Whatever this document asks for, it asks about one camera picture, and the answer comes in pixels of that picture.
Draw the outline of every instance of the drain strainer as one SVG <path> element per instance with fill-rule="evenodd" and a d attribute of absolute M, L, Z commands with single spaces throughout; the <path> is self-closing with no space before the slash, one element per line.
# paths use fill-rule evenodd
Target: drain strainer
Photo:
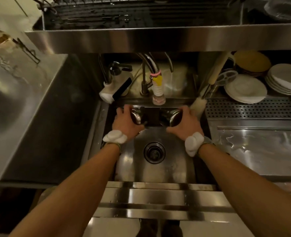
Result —
<path fill-rule="evenodd" d="M 161 163 L 165 158 L 165 148 L 159 142 L 151 142 L 143 151 L 145 159 L 151 164 Z"/>

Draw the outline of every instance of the yellow plate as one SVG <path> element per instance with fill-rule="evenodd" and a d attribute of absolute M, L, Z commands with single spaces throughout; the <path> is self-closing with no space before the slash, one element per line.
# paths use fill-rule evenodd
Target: yellow plate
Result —
<path fill-rule="evenodd" d="M 237 51 L 234 58 L 236 64 L 246 71 L 264 72 L 271 68 L 268 57 L 258 51 Z"/>

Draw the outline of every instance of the gooseneck faucet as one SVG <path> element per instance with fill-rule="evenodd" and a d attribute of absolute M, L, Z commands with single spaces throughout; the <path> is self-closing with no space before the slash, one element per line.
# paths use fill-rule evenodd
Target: gooseneck faucet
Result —
<path fill-rule="evenodd" d="M 168 63 L 169 63 L 169 68 L 171 70 L 171 72 L 174 72 L 174 66 L 172 63 L 171 58 L 169 57 L 169 55 L 165 52 L 165 55 L 168 59 Z M 152 76 L 153 75 L 159 75 L 161 73 L 159 65 L 156 63 L 154 57 L 152 56 L 152 54 L 150 52 L 148 53 L 138 53 L 138 56 L 142 59 L 142 72 L 143 72 L 143 80 L 141 82 L 141 91 L 140 94 L 142 96 L 148 96 L 149 95 L 149 88 L 153 85 L 152 83 Z M 150 81 L 146 81 L 145 78 L 145 65 L 148 66 L 150 72 L 151 72 L 151 77 L 150 77 Z"/>

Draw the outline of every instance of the perforated stainless steel shelf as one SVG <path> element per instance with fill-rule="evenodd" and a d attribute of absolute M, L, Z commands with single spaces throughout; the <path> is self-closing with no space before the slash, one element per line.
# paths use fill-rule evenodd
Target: perforated stainless steel shelf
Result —
<path fill-rule="evenodd" d="M 242 104 L 231 99 L 208 99 L 208 119 L 291 119 L 291 100 L 265 99 L 256 104 Z"/>

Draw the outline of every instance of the white wrist sweatband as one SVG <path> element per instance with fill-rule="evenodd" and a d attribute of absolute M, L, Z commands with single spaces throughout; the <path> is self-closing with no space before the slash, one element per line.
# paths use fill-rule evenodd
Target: white wrist sweatband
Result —
<path fill-rule="evenodd" d="M 195 132 L 192 136 L 187 137 L 185 140 L 186 152 L 190 157 L 194 157 L 199 147 L 204 142 L 204 136 L 199 132 Z"/>
<path fill-rule="evenodd" d="M 106 143 L 112 142 L 116 144 L 123 144 L 127 141 L 127 138 L 128 137 L 124 135 L 121 131 L 113 130 L 104 136 L 103 141 Z"/>

